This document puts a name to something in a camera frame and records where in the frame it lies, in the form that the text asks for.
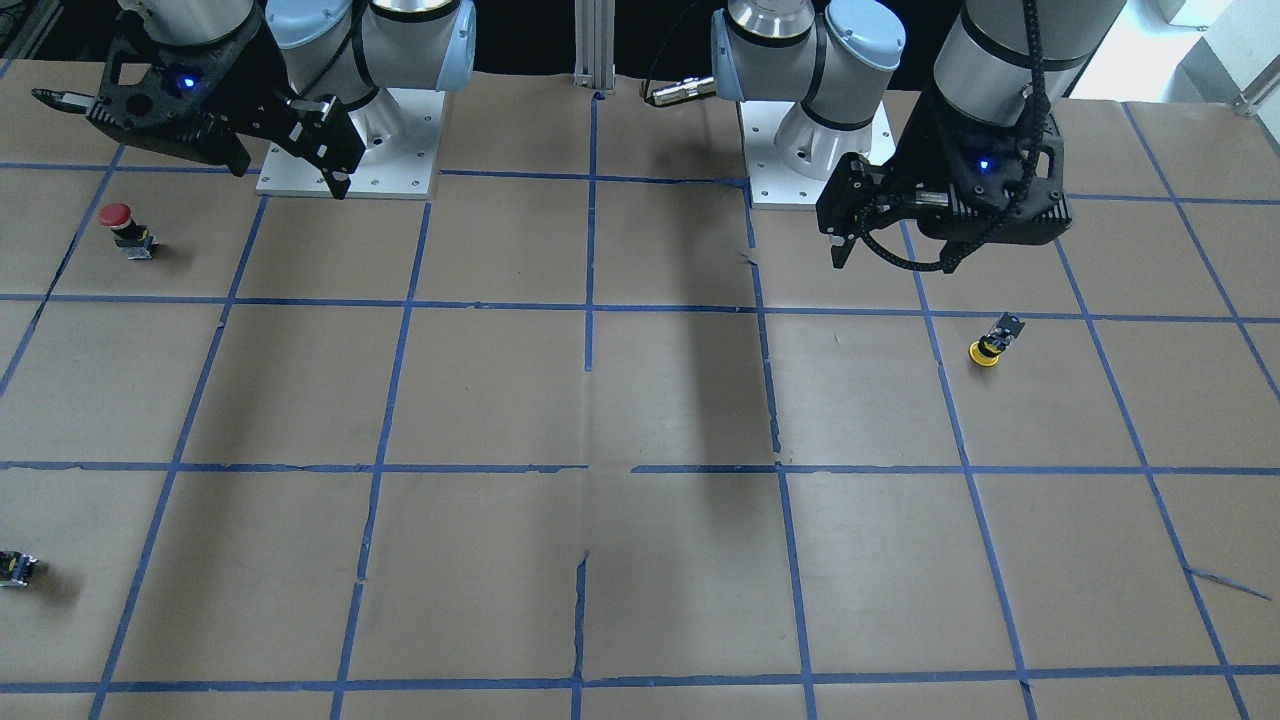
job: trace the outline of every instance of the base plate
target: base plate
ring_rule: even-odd
[[[746,154],[746,169],[751,177],[751,204],[767,210],[812,210],[826,187],[826,181],[815,181],[792,170],[782,161],[773,136],[782,124],[782,118],[795,102],[740,102],[742,117],[742,150]],[[873,165],[883,164],[893,156],[897,145],[890,129],[884,104],[876,109],[872,120],[874,140],[869,160]]]
[[[347,197],[429,200],[435,184],[435,156],[444,124],[444,92],[392,88],[404,113],[404,132],[365,151],[351,176]],[[332,197],[320,172],[274,143],[257,178],[257,193],[283,197]]]

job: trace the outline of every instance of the red button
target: red button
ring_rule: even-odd
[[[97,222],[109,228],[123,228],[129,224],[133,211],[123,202],[115,202],[97,211]]]

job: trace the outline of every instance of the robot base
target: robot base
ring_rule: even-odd
[[[403,111],[404,132],[370,147],[351,176],[348,199],[429,200],[444,124],[447,94],[389,90]],[[320,173],[306,160],[271,145],[257,178],[257,193],[282,197],[332,197]]]
[[[817,181],[792,170],[782,160],[773,137],[782,118],[795,102],[739,102],[742,118],[742,150],[751,178],[751,205],[765,210],[813,210],[827,181]],[[872,122],[873,141],[868,158],[879,165],[893,156],[893,133],[890,131],[884,104],[876,109]]]

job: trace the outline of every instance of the yellow ring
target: yellow ring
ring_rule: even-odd
[[[996,363],[1000,363],[998,355],[995,357],[987,357],[986,355],[979,352],[977,342],[969,346],[969,359],[977,363],[978,365],[982,365],[983,368],[993,368]]]

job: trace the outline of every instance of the grid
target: grid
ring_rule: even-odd
[[[9,64],[0,69],[0,77],[9,70]],[[378,300],[378,299],[273,299],[273,297],[241,297],[239,288],[241,281],[244,277],[246,268],[250,264],[250,259],[253,252],[255,242],[259,236],[259,231],[262,223],[262,218],[270,205],[270,200],[262,199],[256,209],[248,237],[244,241],[243,251],[239,256],[238,265],[233,281],[225,293],[225,296],[195,296],[195,297],[168,297],[168,296],[105,296],[105,295],[60,295],[55,293],[55,288],[61,279],[69,261],[79,247],[81,240],[86,233],[86,228],[90,224],[93,211],[100,204],[104,192],[106,191],[113,177],[127,173],[218,173],[220,170],[207,170],[207,169],[187,169],[187,168],[157,168],[157,167],[142,167],[142,165],[125,165],[122,164],[124,149],[116,150],[114,158],[108,165],[74,165],[74,164],[40,164],[40,163],[0,163],[0,169],[31,169],[31,170],[72,170],[81,173],[100,173],[101,181],[97,186],[96,193],[93,195],[91,202],[86,208],[79,227],[76,231],[69,246],[67,247],[65,255],[58,266],[54,279],[45,293],[10,293],[0,296],[0,301],[36,301],[40,304],[37,311],[32,316],[26,332],[23,333],[17,350],[13,354],[8,368],[5,369],[3,379],[0,379],[0,396],[3,396],[8,389],[10,383],[14,380],[15,373],[22,366],[23,357],[32,342],[32,338],[38,333],[41,327],[41,318],[46,307],[54,304],[76,304],[76,302],[116,302],[116,304],[140,304],[140,305],[166,305],[166,304],[193,304],[193,305],[209,305],[214,307],[220,307],[219,325],[214,331],[212,337],[209,343],[207,352],[204,359],[204,365],[200,372],[198,379],[195,386],[195,391],[191,396],[189,405],[182,424],[182,430],[177,446],[173,450],[173,456],[168,462],[127,462],[127,461],[101,461],[92,457],[74,457],[56,461],[35,461],[23,460],[20,457],[6,457],[0,460],[0,469],[32,469],[32,470],[63,470],[63,469],[83,469],[92,471],[157,471],[164,473],[164,484],[160,489],[159,500],[156,502],[148,530],[142,544],[142,553],[138,559],[136,571],[129,585],[128,597],[124,605],[123,614],[120,616],[118,629],[115,632],[110,652],[106,660],[106,665],[102,669],[101,678],[96,683],[58,683],[58,682],[19,682],[19,683],[0,683],[0,694],[83,694],[92,696],[93,702],[90,708],[88,717],[96,720],[104,708],[109,696],[120,693],[166,693],[166,692],[200,692],[200,691],[221,691],[221,692],[270,692],[270,693],[291,693],[291,692],[312,692],[312,693],[328,693],[332,696],[330,702],[330,717],[337,720],[343,716],[344,700],[348,693],[353,692],[375,692],[375,691],[461,691],[461,689],[502,689],[502,691],[521,691],[521,689],[556,689],[556,691],[568,691],[571,693],[571,707],[570,715],[572,720],[577,720],[584,715],[584,691],[586,689],[604,689],[604,688],[663,688],[663,687],[753,687],[753,685],[794,685],[799,687],[804,692],[804,706],[806,716],[810,719],[817,719],[823,716],[819,712],[819,700],[817,688],[829,687],[829,685],[869,685],[869,684],[931,684],[931,683],[1012,683],[1019,684],[1020,696],[1023,700],[1023,706],[1025,708],[1025,715],[1029,719],[1038,717],[1037,705],[1036,705],[1036,692],[1034,682],[1051,680],[1051,679],[1094,679],[1094,678],[1134,678],[1134,676],[1152,676],[1152,678],[1166,678],[1166,676],[1215,676],[1222,678],[1230,691],[1231,700],[1235,705],[1242,719],[1251,717],[1249,708],[1245,703],[1245,698],[1238,687],[1236,679],[1242,676],[1256,676],[1256,675],[1280,675],[1280,665],[1260,665],[1260,664],[1233,664],[1228,657],[1226,651],[1219,632],[1215,628],[1213,619],[1211,618],[1208,606],[1202,597],[1202,591],[1197,582],[1193,579],[1192,574],[1188,571],[1185,574],[1185,583],[1188,591],[1194,601],[1196,610],[1203,623],[1204,633],[1212,644],[1213,653],[1216,656],[1216,664],[1199,664],[1199,665],[1151,665],[1151,666],[1082,666],[1082,667],[1034,667],[1029,666],[1024,659],[1021,642],[1019,639],[1019,628],[1015,621],[1015,611],[1012,602],[1010,600],[1010,593],[1006,588],[1005,574],[1001,569],[1000,556],[997,555],[997,543],[991,530],[988,523],[988,511],[984,505],[984,497],[982,488],[979,486],[978,478],[982,475],[1134,475],[1146,479],[1147,486],[1151,491],[1152,501],[1158,509],[1160,519],[1167,533],[1169,542],[1171,543],[1174,552],[1176,555],[1178,562],[1189,569],[1190,564],[1184,552],[1183,543],[1180,541],[1179,533],[1175,528],[1172,515],[1166,506],[1165,497],[1162,495],[1161,487],[1157,483],[1157,478],[1162,475],[1236,475],[1236,477],[1275,477],[1280,475],[1280,468],[1263,465],[1263,466],[1210,466],[1210,465],[1157,465],[1148,460],[1147,452],[1143,447],[1143,441],[1139,436],[1138,427],[1134,421],[1133,414],[1130,413],[1129,404],[1126,402],[1125,395],[1121,392],[1120,382],[1117,380],[1116,373],[1112,369],[1111,359],[1108,356],[1107,348],[1103,343],[1102,333],[1098,329],[1100,322],[1116,322],[1116,323],[1169,323],[1169,324],[1207,324],[1207,325],[1234,325],[1240,333],[1243,341],[1248,346],[1252,360],[1256,363],[1258,370],[1262,373],[1270,392],[1275,396],[1275,400],[1280,402],[1280,389],[1277,389],[1275,375],[1268,368],[1262,352],[1251,332],[1252,328],[1275,325],[1280,324],[1280,318],[1277,316],[1254,316],[1254,315],[1242,315],[1236,305],[1233,302],[1228,293],[1226,286],[1220,279],[1217,270],[1210,260],[1208,252],[1206,252],[1201,238],[1197,236],[1196,229],[1188,214],[1185,206],[1188,205],[1249,205],[1249,206],[1277,206],[1280,200],[1233,200],[1233,199],[1217,199],[1217,197],[1180,197],[1175,193],[1174,187],[1170,184],[1169,178],[1165,176],[1161,168],[1160,160],[1156,152],[1152,151],[1147,138],[1143,135],[1140,124],[1134,118],[1132,110],[1125,108],[1125,114],[1132,124],[1133,131],[1138,135],[1147,158],[1152,163],[1156,173],[1160,177],[1167,195],[1166,196],[1119,196],[1119,195],[1082,195],[1073,193],[1074,197],[1082,200],[1094,200],[1103,202],[1153,202],[1169,205],[1176,210],[1188,236],[1190,237],[1196,251],[1202,260],[1206,270],[1212,278],[1215,291],[1220,295],[1221,301],[1226,309],[1226,315],[1213,316],[1213,315],[1149,315],[1149,314],[1094,314],[1091,313],[1089,306],[1085,302],[1085,295],[1080,288],[1076,279],[1076,274],[1073,270],[1073,265],[1068,258],[1066,249],[1061,242],[1055,242],[1055,251],[1061,261],[1062,269],[1070,282],[1071,291],[1074,293],[1075,301],[1078,304],[1078,313],[1020,313],[1020,315],[1029,319],[1044,319],[1044,320],[1075,320],[1083,323],[1089,332],[1093,347],[1097,352],[1098,361],[1101,363],[1106,379],[1110,386],[1111,395],[1119,409],[1119,413],[1124,420],[1124,428],[1129,436],[1129,441],[1133,445],[1133,450],[1138,457],[1138,464],[1135,465],[991,465],[991,464],[974,464],[970,462],[969,452],[966,450],[966,438],[961,428],[960,413],[956,406],[956,398],[952,392],[952,380],[948,377],[947,366],[945,365],[945,354],[942,350],[942,343],[940,341],[938,328],[936,325],[937,320],[946,318],[995,318],[998,316],[1000,310],[996,309],[978,309],[978,310],[941,310],[932,309],[929,304],[929,297],[925,290],[925,283],[916,277],[914,279],[915,292],[918,295],[919,306],[918,307],[805,307],[805,306],[772,306],[767,302],[767,292],[764,287],[764,281],[762,278],[760,266],[755,261],[750,261],[750,277],[751,287],[754,292],[754,305],[627,305],[627,304],[599,304],[596,302],[596,201],[599,187],[604,183],[641,183],[641,184],[717,184],[736,188],[742,196],[742,211],[746,227],[746,243],[750,250],[758,247],[755,223],[753,222],[753,210],[750,208],[750,192],[745,181],[739,178],[660,178],[660,177],[631,177],[631,176],[613,176],[613,174],[600,174],[598,172],[598,155],[599,155],[599,114],[600,106],[605,102],[622,102],[623,97],[605,99],[602,95],[595,95],[590,99],[590,156],[589,156],[589,172],[585,174],[573,173],[531,173],[531,172],[507,172],[507,170],[443,170],[444,176],[458,176],[458,177],[499,177],[499,178],[512,178],[512,179],[541,179],[541,181],[576,181],[586,182],[589,192],[589,205],[588,205],[588,228],[585,232],[586,241],[586,268],[585,268],[585,287],[584,287],[584,301],[581,304],[548,304],[548,302],[479,302],[479,301],[440,301],[440,300],[424,300],[419,297],[419,278],[420,270],[422,269],[424,256],[430,242],[430,223],[431,223],[431,206],[428,205],[424,210],[419,238],[416,245],[416,251],[413,255],[413,268],[411,272],[411,279],[404,293],[403,300]],[[911,232],[906,224],[902,224],[901,234],[908,252],[914,258],[914,246],[911,242]],[[397,336],[394,359],[390,368],[390,379],[385,391],[385,405],[381,416],[380,432],[378,437],[376,456],[371,464],[312,464],[312,465],[291,465],[291,464],[257,464],[257,462],[237,462],[237,464],[211,464],[211,462],[191,462],[184,460],[184,452],[187,448],[187,441],[192,430],[192,425],[196,421],[197,413],[201,406],[201,401],[205,396],[206,387],[210,380],[210,374],[215,366],[218,359],[219,347],[221,346],[224,328],[228,327],[232,319],[233,309],[238,306],[330,306],[330,307],[385,307],[385,309],[399,309],[401,320],[399,331]],[[589,464],[567,464],[567,465],[524,465],[524,464],[485,464],[485,465],[461,465],[461,464],[448,464],[448,465],[428,465],[428,464],[397,464],[388,462],[388,443],[392,437],[393,423],[396,418],[396,405],[399,393],[402,370],[404,366],[406,346],[410,338],[410,329],[415,311],[417,310],[430,310],[430,309],[477,309],[477,310],[507,310],[507,311],[543,311],[543,313],[572,313],[581,314],[584,319],[584,357],[582,366],[586,372],[593,372],[596,365],[595,357],[595,334],[596,334],[596,319],[600,314],[666,314],[666,313],[680,313],[680,314],[739,314],[739,315],[751,315],[755,318],[758,334],[759,334],[759,350],[760,350],[760,363],[764,382],[764,396],[767,401],[768,414],[769,414],[769,436],[772,442],[772,452],[774,454],[776,461],[769,464],[745,464],[745,465],[637,465],[631,469],[632,474],[733,474],[733,475],[765,475],[777,479],[777,497],[781,511],[782,527],[786,541],[786,556],[787,556],[787,571],[790,575],[791,584],[791,601],[795,614],[795,626],[796,626],[796,653],[799,656],[799,673],[781,673],[781,674],[762,674],[762,675],[691,675],[691,676],[667,676],[667,675],[626,675],[614,678],[593,679],[584,673],[584,661],[586,655],[586,609],[590,601],[588,594],[588,577],[590,573],[590,557],[584,556],[581,562],[577,565],[576,571],[576,605],[573,609],[573,638],[572,644],[575,648],[573,669],[568,676],[557,678],[388,678],[388,679],[352,679],[349,676],[352,656],[355,652],[356,638],[357,638],[357,625],[360,623],[362,605],[364,605],[364,592],[366,573],[370,564],[370,553],[376,542],[378,530],[378,514],[380,506],[380,493],[383,487],[383,478],[387,474],[524,474],[524,473],[561,473],[566,470],[576,469],[590,469]],[[933,354],[933,360],[937,363],[937,380],[941,388],[942,398],[946,405],[947,421],[950,430],[954,436],[955,448],[959,456],[959,464],[945,464],[945,465],[819,465],[819,464],[796,464],[786,462],[782,459],[783,442],[782,442],[782,420],[780,420],[780,409],[777,401],[777,389],[774,384],[774,364],[771,357],[771,340],[769,340],[769,327],[773,318],[785,316],[812,316],[812,315],[831,315],[831,316],[850,316],[850,318],[908,318],[908,319],[920,319],[928,333],[929,346]],[[334,678],[320,678],[320,679],[296,679],[296,680],[279,680],[279,682],[257,682],[257,680],[189,680],[189,682],[122,682],[115,678],[116,664],[120,659],[122,648],[124,647],[125,639],[128,637],[131,621],[133,619],[133,612],[137,606],[138,596],[147,579],[148,564],[152,556],[152,551],[156,546],[157,537],[160,534],[161,521],[165,516],[166,505],[170,498],[174,483],[179,474],[182,473],[238,473],[238,474],[274,474],[274,473],[292,473],[292,471],[306,471],[314,474],[366,474],[370,478],[369,484],[369,512],[367,519],[364,525],[364,533],[361,538],[361,544],[358,548],[358,560],[356,565],[356,582],[352,584],[352,593],[349,601],[349,611],[347,615],[347,621],[343,633],[343,644],[340,652],[340,664],[337,669]],[[1005,630],[1007,633],[1007,642],[1014,661],[1014,667],[1010,670],[951,670],[951,671],[931,671],[922,669],[918,671],[892,671],[892,673],[818,673],[814,671],[814,665],[810,657],[810,638],[806,621],[806,603],[804,600],[804,588],[801,587],[801,566],[800,566],[800,552],[797,550],[796,539],[796,519],[792,511],[792,480],[814,474],[836,474],[836,475],[963,475],[965,480],[965,487],[968,488],[969,498],[972,502],[972,510],[974,519],[980,533],[983,552],[986,555],[991,579],[995,585],[996,596],[1000,603],[1000,612],[1004,620]]]

